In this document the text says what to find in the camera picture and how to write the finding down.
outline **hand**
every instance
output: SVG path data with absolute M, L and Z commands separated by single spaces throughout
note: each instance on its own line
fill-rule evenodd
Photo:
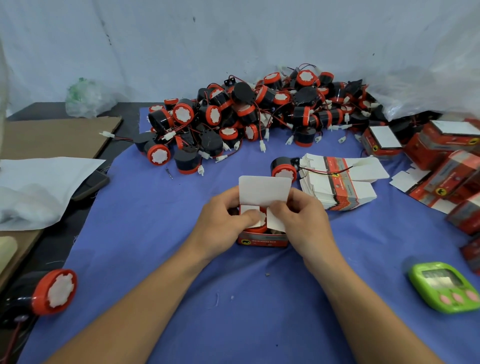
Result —
M 230 248 L 238 235 L 260 220 L 256 210 L 245 211 L 242 215 L 231 216 L 227 209 L 240 204 L 239 187 L 213 197 L 198 217 L 197 223 L 185 244 L 198 251 L 202 259 L 212 260 Z
M 287 203 L 275 201 L 270 210 L 285 225 L 288 240 L 310 271 L 316 263 L 343 259 L 335 244 L 328 215 L 318 199 L 291 188 Z

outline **green digital timer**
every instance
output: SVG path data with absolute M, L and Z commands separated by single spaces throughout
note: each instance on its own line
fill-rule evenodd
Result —
M 437 311 L 455 314 L 480 308 L 477 290 L 448 264 L 416 264 L 408 277 L 425 302 Z

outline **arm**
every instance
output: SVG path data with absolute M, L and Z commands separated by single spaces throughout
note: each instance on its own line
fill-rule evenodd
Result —
M 238 187 L 212 198 L 180 249 L 46 364 L 145 363 L 193 280 L 260 219 L 253 210 L 230 216 L 227 208 L 238 205 Z
M 272 212 L 324 289 L 359 363 L 442 363 L 348 266 L 322 203 L 297 189 Z

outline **blue cloth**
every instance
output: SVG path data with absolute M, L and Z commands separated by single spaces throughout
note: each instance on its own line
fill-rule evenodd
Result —
M 147 110 L 140 128 L 149 129 Z M 95 200 L 65 267 L 78 274 L 70 307 L 43 317 L 19 363 L 40 363 L 162 264 L 191 231 L 208 199 L 238 184 L 241 175 L 270 175 L 280 156 L 360 156 L 351 133 L 326 132 L 305 149 L 286 146 L 287 130 L 271 130 L 267 151 L 245 142 L 220 163 L 204 161 L 205 175 L 184 176 L 175 162 L 156 167 L 135 146 L 118 156 L 111 183 Z M 404 156 L 384 163 L 393 175 Z M 350 266 L 447 363 L 480 358 L 480 312 L 444 315 L 427 306 L 406 278 L 406 265 L 441 261 L 477 289 L 458 246 L 468 237 L 445 215 L 408 197 L 389 180 L 373 184 L 378 198 L 353 211 L 329 213 L 336 242 Z M 351 363 L 334 312 L 301 257 L 286 249 L 233 245 L 198 276 L 155 346 L 150 363 Z

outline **black table surface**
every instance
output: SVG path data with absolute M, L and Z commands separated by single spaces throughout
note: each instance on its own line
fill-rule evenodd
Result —
M 132 137 L 138 133 L 139 108 L 149 107 L 151 102 L 121 102 L 112 110 L 99 116 L 120 116 L 123 118 L 115 135 Z M 37 102 L 8 118 L 10 121 L 20 120 L 47 120 L 72 118 L 65 112 L 64 102 Z M 102 166 L 109 166 L 113 159 L 132 144 L 125 141 L 110 140 L 100 152 L 97 158 L 105 159 Z M 36 270 L 52 270 L 61 268 L 74 244 L 75 238 L 80 234 L 88 212 L 92 206 L 94 197 L 86 198 L 79 202 L 70 202 L 62 219 L 55 225 L 46 228 L 30 253 L 20 264 L 7 286 L 0 294 L 0 303 L 4 299 L 4 293 L 21 275 Z M 21 332 L 15 353 L 11 363 L 15 363 L 26 342 L 33 325 Z M 0 358 L 6 351 L 12 330 L 0 330 Z

